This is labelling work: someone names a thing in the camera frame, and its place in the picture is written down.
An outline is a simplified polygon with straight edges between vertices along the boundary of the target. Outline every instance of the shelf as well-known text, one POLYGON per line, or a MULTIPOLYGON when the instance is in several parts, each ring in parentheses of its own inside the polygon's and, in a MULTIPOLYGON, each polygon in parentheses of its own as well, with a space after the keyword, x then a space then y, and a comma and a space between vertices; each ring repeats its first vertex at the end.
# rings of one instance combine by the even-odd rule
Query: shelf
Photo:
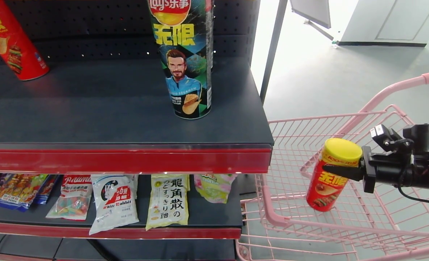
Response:
POLYGON ((216 58, 213 109, 176 117, 154 59, 0 66, 0 172, 266 173, 274 140, 246 58, 216 58))
MULTIPOLYGON (((233 240, 98 240, 123 261, 234 261, 233 240)), ((84 239, 64 239, 55 256, 58 261, 97 261, 103 258, 84 239)))
POLYGON ((52 260, 60 246, 61 238, 34 236, 6 236, 0 244, 0 260, 40 261, 52 260))
MULTIPOLYGON (((102 239, 98 242, 122 261, 235 260, 233 240, 102 239)), ((0 244, 0 260, 98 261, 103 258, 85 239, 9 235, 0 244)))
POLYGON ((195 189, 191 178, 191 191, 188 192, 189 225, 171 225, 145 231, 150 203, 149 175, 140 175, 137 211, 139 223, 103 231, 89 236, 88 231, 96 217, 95 203, 91 201, 87 220, 71 221, 45 218, 60 195, 60 183, 52 190, 46 205, 33 205, 24 213, 0 207, 0 233, 27 236, 110 238, 110 239, 168 239, 168 238, 214 238, 238 239, 242 228, 242 213, 238 182, 232 184, 226 204, 207 202, 195 189))

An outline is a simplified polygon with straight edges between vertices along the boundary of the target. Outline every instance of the white wall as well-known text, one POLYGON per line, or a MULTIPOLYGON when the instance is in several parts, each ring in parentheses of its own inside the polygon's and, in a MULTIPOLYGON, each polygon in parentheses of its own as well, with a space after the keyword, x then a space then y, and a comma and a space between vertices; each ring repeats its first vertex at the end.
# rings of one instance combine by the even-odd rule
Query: white wall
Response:
POLYGON ((339 40, 347 28, 357 4, 358 0, 329 0, 331 28, 327 29, 320 25, 317 26, 332 35, 336 40, 339 40))
POLYGON ((340 39, 422 44, 428 40, 429 0, 359 0, 340 39))

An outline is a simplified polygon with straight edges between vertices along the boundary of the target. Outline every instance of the lay's chip canister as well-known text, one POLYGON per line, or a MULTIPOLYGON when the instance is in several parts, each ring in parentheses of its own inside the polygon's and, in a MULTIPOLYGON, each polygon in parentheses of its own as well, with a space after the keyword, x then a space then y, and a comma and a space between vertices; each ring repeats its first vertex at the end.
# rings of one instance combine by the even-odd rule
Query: lay's chip canister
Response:
POLYGON ((315 210, 326 212, 332 209, 348 179, 322 169, 324 165, 358 167, 362 149, 357 144, 340 138, 325 141, 319 161, 314 167, 306 201, 315 210))
POLYGON ((3 0, 0 0, 0 56, 23 81, 39 78, 49 71, 40 53, 3 0))
POLYGON ((199 119, 211 110, 213 0, 148 0, 174 112, 199 119))

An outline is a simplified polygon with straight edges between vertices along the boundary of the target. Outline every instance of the white door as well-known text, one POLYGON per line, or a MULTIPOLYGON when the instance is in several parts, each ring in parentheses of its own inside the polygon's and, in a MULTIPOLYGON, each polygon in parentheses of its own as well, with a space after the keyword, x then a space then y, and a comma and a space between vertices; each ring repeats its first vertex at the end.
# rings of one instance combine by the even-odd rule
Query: white door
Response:
POLYGON ((329 0, 289 0, 294 13, 330 28, 329 0))

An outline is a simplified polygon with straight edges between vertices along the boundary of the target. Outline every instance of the pegboard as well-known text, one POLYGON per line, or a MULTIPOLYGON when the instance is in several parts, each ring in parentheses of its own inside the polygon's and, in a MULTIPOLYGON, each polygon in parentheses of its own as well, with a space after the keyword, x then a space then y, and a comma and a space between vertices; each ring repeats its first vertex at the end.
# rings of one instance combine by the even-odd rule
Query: pegboard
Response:
MULTIPOLYGON (((159 57, 146 0, 7 4, 47 61, 159 57)), ((258 12, 259 0, 215 0, 215 57, 245 56, 251 62, 258 12)))

